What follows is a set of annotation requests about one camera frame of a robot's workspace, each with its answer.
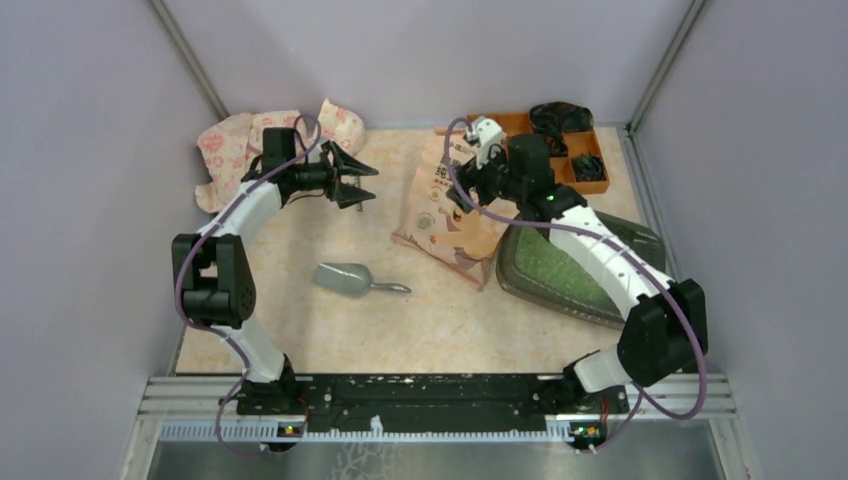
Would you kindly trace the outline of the orange cat litter bag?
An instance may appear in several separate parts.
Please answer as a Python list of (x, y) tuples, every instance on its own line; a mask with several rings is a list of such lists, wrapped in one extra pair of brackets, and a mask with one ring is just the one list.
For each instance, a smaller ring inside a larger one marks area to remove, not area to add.
[(423, 252), (481, 291), (507, 225), (475, 210), (466, 213), (446, 197), (452, 183), (442, 162), (444, 139), (432, 134), (426, 140), (391, 238)]

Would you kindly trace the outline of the grey metal scoop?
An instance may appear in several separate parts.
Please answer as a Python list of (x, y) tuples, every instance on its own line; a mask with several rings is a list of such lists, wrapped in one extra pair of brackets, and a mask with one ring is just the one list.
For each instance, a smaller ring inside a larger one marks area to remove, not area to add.
[(371, 291), (410, 294), (411, 288), (393, 282), (378, 282), (369, 268), (359, 263), (319, 263), (312, 274), (312, 282), (322, 288), (351, 298), (365, 296)]

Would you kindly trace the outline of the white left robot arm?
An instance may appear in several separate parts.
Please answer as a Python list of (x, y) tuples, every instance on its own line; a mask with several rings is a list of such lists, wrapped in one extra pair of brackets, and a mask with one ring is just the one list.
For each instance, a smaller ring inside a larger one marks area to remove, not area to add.
[(300, 388), (286, 378), (288, 358), (256, 318), (248, 247), (295, 194), (319, 193), (346, 209), (376, 197), (348, 178), (378, 173), (332, 140), (317, 138), (303, 148), (296, 129), (270, 128), (235, 197), (205, 226), (172, 241), (178, 315), (226, 342), (243, 362), (245, 381), (263, 384), (260, 399), (277, 414), (297, 406)]

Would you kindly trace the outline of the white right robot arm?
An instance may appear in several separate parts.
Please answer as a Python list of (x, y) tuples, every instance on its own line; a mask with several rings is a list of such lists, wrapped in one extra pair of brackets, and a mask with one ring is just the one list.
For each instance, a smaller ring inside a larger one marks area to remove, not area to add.
[(557, 182), (541, 136), (523, 134), (507, 143), (500, 134), (467, 132), (464, 138), (473, 155), (461, 167), (448, 169), (453, 183), (449, 198), (482, 215), (494, 200), (514, 203), (520, 215), (513, 225), (541, 231), (551, 245), (577, 261), (625, 321), (616, 345), (566, 367), (567, 406), (588, 412), (607, 388), (627, 383), (650, 387), (690, 365), (705, 386), (701, 287), (652, 268), (606, 227), (581, 194)]

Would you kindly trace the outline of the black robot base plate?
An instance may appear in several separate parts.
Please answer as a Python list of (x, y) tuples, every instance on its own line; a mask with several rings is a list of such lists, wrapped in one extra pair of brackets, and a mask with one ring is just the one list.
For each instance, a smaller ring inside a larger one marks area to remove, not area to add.
[(283, 415), (286, 438), (564, 442), (600, 445), (630, 411), (624, 387), (583, 394), (559, 374), (316, 374), (246, 381), (241, 416)]

